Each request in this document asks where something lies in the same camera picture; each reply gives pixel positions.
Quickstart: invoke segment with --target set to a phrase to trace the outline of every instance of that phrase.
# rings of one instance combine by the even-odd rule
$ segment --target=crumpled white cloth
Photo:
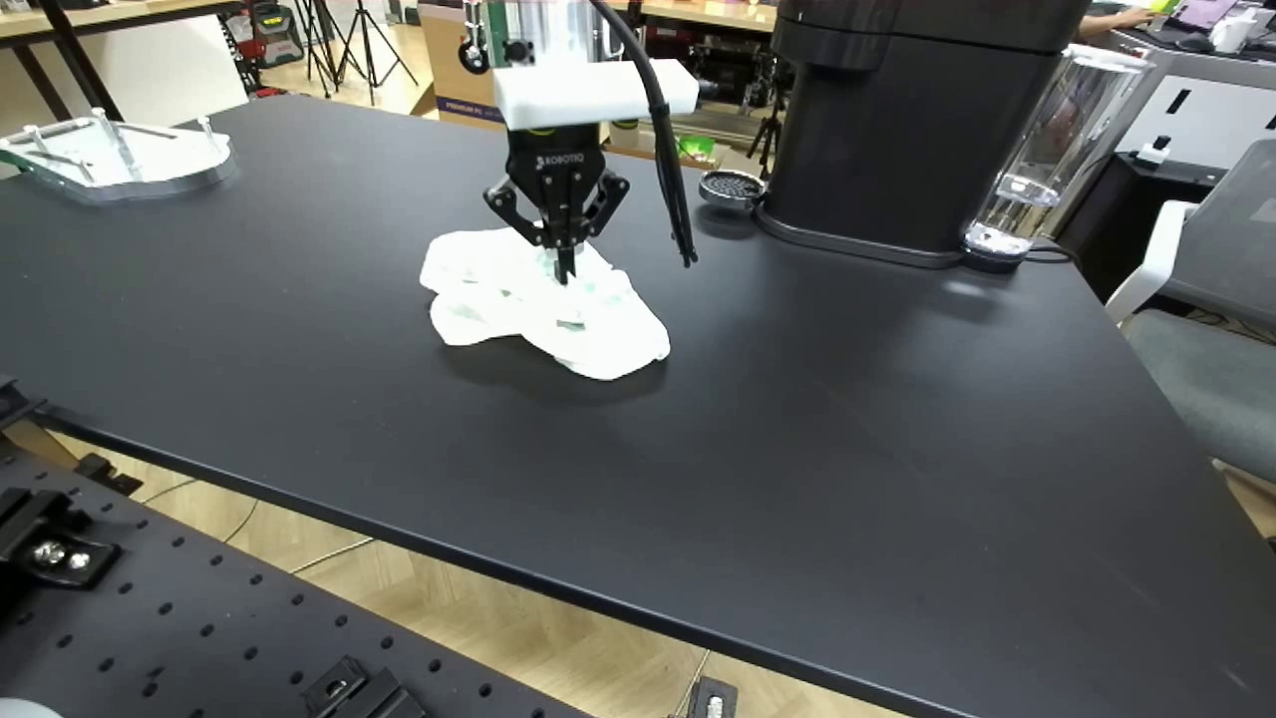
[[[445,348],[521,336],[597,381],[669,359],[667,324],[589,242],[577,246],[574,275],[560,283],[556,252],[530,246],[512,227],[451,230],[425,246],[419,283],[436,290],[429,324]]]

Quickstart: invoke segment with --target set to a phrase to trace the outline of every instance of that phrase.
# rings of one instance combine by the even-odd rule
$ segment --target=chair
[[[1145,307],[1154,295],[1220,314],[1220,324]],[[1111,290],[1103,312],[1186,427],[1220,464],[1272,492],[1276,138],[1251,143],[1199,208],[1166,203],[1145,264]]]

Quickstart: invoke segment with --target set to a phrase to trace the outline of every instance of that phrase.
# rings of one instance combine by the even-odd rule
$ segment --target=wire
[[[185,486],[196,486],[196,480],[185,480],[185,482],[174,482],[174,486],[156,492],[142,505],[156,505],[165,494],[174,494],[174,492],[185,492]]]
[[[315,564],[305,564],[305,565],[295,565],[290,573],[306,573],[306,571],[315,571],[315,565],[324,565],[324,564],[336,564],[336,557],[344,557],[344,554],[367,549],[371,541],[375,541],[375,537],[363,537],[363,541],[354,541],[354,548],[320,554]]]
[[[663,195],[669,208],[669,223],[673,223],[673,242],[683,252],[683,264],[690,267],[693,255],[693,234],[690,234],[690,211],[686,211],[686,189],[683,189],[683,163],[677,163],[677,149],[673,149],[673,119],[669,119],[669,98],[663,93],[663,81],[650,69],[650,56],[642,50],[637,36],[630,30],[630,24],[605,4],[605,0],[589,0],[593,12],[609,24],[609,30],[626,44],[645,102],[650,102],[650,127],[655,127],[655,163],[658,163],[658,179],[663,179]]]
[[[1057,242],[1032,242],[1026,264],[1071,264],[1071,255]]]
[[[255,505],[261,501],[249,505],[249,513],[234,522],[234,532],[225,541],[234,541],[249,532],[249,522],[255,517]]]

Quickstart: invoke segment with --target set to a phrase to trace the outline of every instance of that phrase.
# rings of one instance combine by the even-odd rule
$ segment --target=black table
[[[597,388],[425,324],[500,137],[217,122],[217,195],[0,189],[0,365],[68,432],[904,711],[1276,712],[1276,557],[1071,267],[701,234],[683,272],[620,158],[604,252],[673,359]]]

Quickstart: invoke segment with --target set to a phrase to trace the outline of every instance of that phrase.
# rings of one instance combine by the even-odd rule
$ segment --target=cardboard box
[[[493,113],[493,81],[488,77],[469,77],[457,62],[457,48],[467,36],[464,12],[457,8],[439,8],[439,4],[421,4],[421,30],[425,30],[425,50],[429,50],[429,69],[436,69],[436,107],[441,119],[457,119],[457,122],[500,122]]]

